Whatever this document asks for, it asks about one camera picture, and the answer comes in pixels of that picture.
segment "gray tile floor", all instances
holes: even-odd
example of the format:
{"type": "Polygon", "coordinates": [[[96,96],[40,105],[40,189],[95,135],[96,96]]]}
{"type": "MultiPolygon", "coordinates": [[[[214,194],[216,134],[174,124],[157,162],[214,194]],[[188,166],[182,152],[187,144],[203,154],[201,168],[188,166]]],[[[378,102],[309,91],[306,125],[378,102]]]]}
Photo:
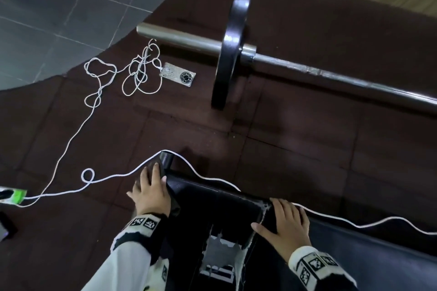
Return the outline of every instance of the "gray tile floor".
{"type": "Polygon", "coordinates": [[[96,56],[164,0],[0,0],[0,90],[96,56]]]}

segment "green power strip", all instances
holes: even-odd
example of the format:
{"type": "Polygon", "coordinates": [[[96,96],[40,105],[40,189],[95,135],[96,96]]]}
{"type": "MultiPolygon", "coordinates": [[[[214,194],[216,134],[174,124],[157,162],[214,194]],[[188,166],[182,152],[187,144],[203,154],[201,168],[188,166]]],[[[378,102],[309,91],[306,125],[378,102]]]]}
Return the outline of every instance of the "green power strip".
{"type": "Polygon", "coordinates": [[[19,205],[23,202],[27,190],[0,186],[0,204],[19,205]]]}

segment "sleeve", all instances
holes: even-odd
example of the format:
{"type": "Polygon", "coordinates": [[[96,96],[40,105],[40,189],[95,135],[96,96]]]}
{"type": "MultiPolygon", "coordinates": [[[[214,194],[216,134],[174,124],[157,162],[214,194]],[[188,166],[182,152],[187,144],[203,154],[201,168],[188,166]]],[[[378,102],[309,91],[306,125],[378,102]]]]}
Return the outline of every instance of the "sleeve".
{"type": "Polygon", "coordinates": [[[167,219],[146,214],[130,221],[114,238],[111,254],[82,291],[164,290],[169,261],[159,254],[167,219]]]}
{"type": "Polygon", "coordinates": [[[358,290],[356,281],[329,254],[312,246],[295,250],[288,266],[308,291],[358,290]]]}

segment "barbell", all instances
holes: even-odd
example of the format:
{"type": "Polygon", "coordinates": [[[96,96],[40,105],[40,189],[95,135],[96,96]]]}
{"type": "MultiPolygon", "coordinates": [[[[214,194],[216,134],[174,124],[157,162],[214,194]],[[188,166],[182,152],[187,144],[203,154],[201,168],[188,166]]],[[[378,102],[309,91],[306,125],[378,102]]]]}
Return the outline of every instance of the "barbell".
{"type": "Polygon", "coordinates": [[[246,25],[249,6],[250,0],[233,1],[229,12],[226,31],[221,42],[149,23],[140,23],[137,26],[137,32],[140,35],[156,39],[162,43],[168,43],[185,49],[218,56],[216,79],[214,81],[214,87],[212,90],[211,106],[219,110],[222,110],[226,104],[226,98],[228,95],[232,74],[238,59],[241,63],[245,64],[264,62],[275,66],[285,67],[292,71],[343,82],[356,87],[382,91],[392,95],[437,106],[437,98],[423,95],[421,93],[411,92],[359,78],[353,78],[327,70],[322,70],[319,68],[257,53],[256,46],[243,42],[243,31],[246,25]]]}

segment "white cable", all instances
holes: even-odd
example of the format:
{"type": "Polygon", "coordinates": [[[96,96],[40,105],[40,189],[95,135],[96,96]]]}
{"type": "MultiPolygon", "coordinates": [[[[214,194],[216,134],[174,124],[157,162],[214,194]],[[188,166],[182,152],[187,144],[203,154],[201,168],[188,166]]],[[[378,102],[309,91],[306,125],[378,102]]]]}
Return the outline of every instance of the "white cable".
{"type": "MultiPolygon", "coordinates": [[[[80,132],[80,130],[82,129],[82,127],[84,126],[84,124],[85,124],[85,123],[86,123],[86,122],[91,118],[91,116],[92,116],[93,113],[94,113],[94,110],[95,110],[95,109],[96,109],[96,108],[101,104],[101,95],[102,95],[102,90],[103,90],[103,88],[105,88],[105,87],[107,87],[108,85],[110,85],[110,84],[114,81],[114,78],[115,78],[115,76],[116,76],[118,73],[121,73],[121,72],[123,72],[123,71],[126,70],[126,69],[128,69],[128,71],[129,71],[129,75],[125,78],[125,80],[123,81],[123,84],[122,84],[122,91],[123,91],[123,94],[125,94],[126,96],[131,96],[131,95],[133,95],[133,94],[135,93],[135,91],[137,91],[137,90],[141,91],[141,92],[144,93],[144,94],[151,95],[151,94],[154,94],[154,93],[158,92],[158,91],[161,89],[161,86],[162,86],[162,78],[161,78],[160,85],[159,85],[158,89],[157,89],[156,91],[154,91],[154,92],[144,92],[143,90],[141,90],[141,89],[139,88],[139,85],[142,84],[142,83],[145,83],[145,82],[147,81],[147,78],[148,78],[148,77],[147,77],[147,74],[146,74],[146,69],[145,69],[145,65],[146,65],[146,64],[148,64],[148,63],[152,63],[152,65],[153,65],[154,67],[156,67],[157,69],[159,69],[160,72],[161,72],[161,70],[162,70],[161,60],[159,60],[160,49],[159,49],[159,47],[158,47],[155,43],[152,43],[151,41],[152,41],[152,40],[150,40],[150,41],[149,41],[149,44],[144,48],[144,50],[143,50],[141,56],[140,56],[140,55],[137,55],[137,57],[135,57],[135,58],[130,62],[130,64],[128,64],[126,67],[124,67],[124,68],[123,68],[122,70],[120,70],[120,71],[117,70],[117,67],[116,67],[115,65],[110,64],[110,63],[105,63],[105,62],[103,62],[102,60],[100,60],[99,58],[92,58],[90,61],[88,61],[88,62],[86,62],[86,63],[84,64],[84,68],[85,68],[86,73],[87,73],[88,75],[90,75],[91,77],[96,78],[96,79],[99,81],[99,89],[97,90],[97,92],[95,92],[95,93],[93,93],[93,94],[90,94],[89,96],[85,97],[85,99],[84,99],[84,103],[85,103],[85,105],[88,106],[88,107],[90,107],[90,108],[92,108],[91,113],[90,113],[90,115],[85,119],[85,121],[80,125],[79,129],[76,131],[76,133],[73,135],[73,137],[71,137],[70,140],[68,141],[67,146],[65,147],[64,153],[61,155],[61,157],[60,157],[60,158],[58,159],[58,161],[56,162],[56,166],[55,166],[55,169],[54,169],[54,171],[53,171],[53,175],[52,175],[52,178],[51,178],[50,182],[47,184],[47,186],[44,188],[44,190],[42,190],[41,194],[40,194],[40,195],[37,195],[37,196],[33,196],[33,197],[25,197],[25,200],[35,199],[35,201],[32,202],[32,203],[30,203],[29,205],[17,205],[17,204],[15,204],[16,206],[21,207],[21,208],[29,207],[29,206],[32,206],[33,204],[35,204],[35,203],[36,203],[40,198],[42,198],[42,197],[52,197],[52,196],[66,195],[66,194],[68,194],[68,193],[76,193],[76,192],[80,192],[80,191],[86,189],[90,184],[100,183],[100,182],[103,182],[103,181],[105,181],[105,180],[108,180],[108,179],[110,179],[110,178],[114,178],[114,177],[125,177],[125,176],[132,175],[134,172],[136,172],[138,169],[140,169],[144,164],[146,164],[148,161],[150,161],[151,159],[153,159],[155,156],[157,156],[157,155],[160,154],[161,152],[169,152],[169,153],[172,153],[172,154],[174,154],[175,156],[178,156],[179,158],[181,158],[181,159],[182,159],[182,160],[183,160],[183,161],[184,161],[184,162],[185,162],[185,163],[186,163],[186,164],[191,168],[191,170],[192,170],[192,171],[193,171],[193,172],[194,172],[194,173],[195,173],[199,178],[202,178],[202,179],[207,180],[207,181],[220,181],[220,182],[223,182],[223,183],[226,183],[226,184],[232,186],[232,187],[233,187],[234,189],[236,189],[237,191],[241,191],[241,190],[240,190],[236,185],[234,185],[234,184],[232,184],[231,182],[228,182],[228,181],[226,181],[226,180],[222,180],[221,178],[207,178],[207,177],[201,176],[201,175],[200,175],[200,174],[199,174],[199,173],[194,169],[194,167],[193,167],[193,166],[188,162],[188,160],[185,159],[185,158],[184,158],[183,156],[181,156],[180,154],[177,154],[176,152],[173,152],[173,151],[170,151],[170,150],[161,150],[161,151],[159,151],[159,152],[156,152],[154,155],[152,155],[150,158],[146,159],[146,160],[143,161],[142,163],[140,163],[140,164],[139,164],[139,165],[138,165],[134,170],[132,170],[131,172],[129,172],[129,173],[127,173],[127,174],[115,174],[115,175],[107,176],[107,177],[102,178],[102,179],[100,179],[100,180],[96,180],[96,181],[94,181],[94,177],[95,177],[95,175],[96,175],[95,172],[94,172],[94,170],[93,170],[92,168],[86,168],[86,169],[84,169],[84,171],[83,171],[83,172],[81,173],[81,175],[80,175],[80,179],[82,180],[83,183],[85,183],[85,185],[84,185],[83,187],[81,187],[80,189],[77,189],[77,190],[69,190],[69,191],[64,191],[64,192],[59,192],[59,193],[44,193],[44,192],[49,188],[49,186],[52,184],[53,180],[55,179],[55,175],[56,175],[56,172],[57,172],[57,169],[58,169],[59,162],[62,160],[62,158],[63,158],[63,157],[65,156],[65,154],[67,153],[67,150],[68,150],[68,147],[70,146],[70,143],[71,143],[72,140],[77,136],[77,134],[80,132]],[[147,61],[147,58],[150,56],[150,55],[148,54],[148,52],[149,52],[149,51],[152,51],[152,46],[156,46],[156,48],[157,48],[157,50],[158,50],[158,54],[157,54],[157,56],[154,57],[153,59],[147,61]],[[113,67],[114,70],[108,70],[106,73],[103,73],[103,74],[101,74],[101,75],[96,75],[96,74],[94,74],[94,73],[90,73],[90,72],[88,71],[88,68],[89,68],[89,66],[90,66],[90,63],[91,63],[92,61],[94,61],[94,60],[97,60],[97,61],[99,61],[100,63],[102,63],[102,64],[104,64],[104,65],[106,65],[106,66],[113,67]],[[132,71],[132,70],[131,70],[131,67],[132,67],[132,65],[133,65],[134,63],[137,63],[137,64],[138,64],[136,71],[132,71]],[[111,79],[107,82],[107,84],[102,85],[101,80],[100,80],[100,77],[101,77],[101,76],[104,76],[104,75],[106,75],[106,74],[108,74],[108,73],[112,73],[113,75],[112,75],[111,79]],[[125,82],[127,81],[127,79],[130,78],[130,77],[134,77],[134,81],[135,81],[135,89],[134,89],[130,94],[126,94],[126,92],[124,91],[124,84],[125,84],[125,82]],[[96,95],[96,98],[95,98],[95,100],[94,100],[94,103],[93,103],[92,105],[89,105],[86,101],[87,101],[87,99],[88,99],[89,97],[94,96],[94,95],[96,95]],[[90,178],[89,180],[86,180],[86,179],[85,179],[85,173],[86,173],[87,171],[91,173],[91,178],[90,178]]],[[[403,217],[401,217],[401,216],[389,216],[389,217],[383,218],[382,220],[379,220],[379,221],[377,221],[377,222],[373,222],[373,223],[369,223],[369,224],[364,224],[364,225],[357,225],[357,224],[355,224],[355,223],[353,223],[353,222],[351,222],[351,221],[349,221],[349,220],[347,220],[347,219],[345,219],[345,218],[342,218],[342,217],[338,217],[338,216],[333,216],[333,215],[328,215],[328,214],[319,213],[319,212],[317,212],[317,211],[313,211],[312,209],[309,209],[309,208],[307,208],[307,207],[305,207],[305,206],[303,206],[303,205],[301,205],[301,204],[298,204],[298,203],[293,203],[293,204],[294,204],[295,206],[302,207],[304,210],[309,211],[309,212],[311,212],[311,213],[313,213],[313,214],[315,214],[315,215],[322,216],[322,217],[325,217],[325,218],[332,218],[332,219],[335,219],[335,220],[344,221],[344,222],[349,223],[350,225],[354,226],[355,228],[359,228],[359,229],[363,229],[363,228],[369,228],[369,227],[377,226],[377,225],[382,224],[382,223],[385,223],[385,222],[387,222],[387,221],[389,221],[389,220],[402,220],[402,221],[404,221],[404,222],[407,222],[410,226],[412,226],[415,230],[417,230],[417,231],[420,232],[420,233],[423,233],[423,234],[425,234],[425,235],[429,235],[429,236],[436,236],[436,235],[437,235],[437,232],[428,232],[428,231],[423,231],[422,229],[419,229],[419,228],[416,227],[412,222],[410,222],[409,220],[407,220],[406,218],[403,218],[403,217]]]]}

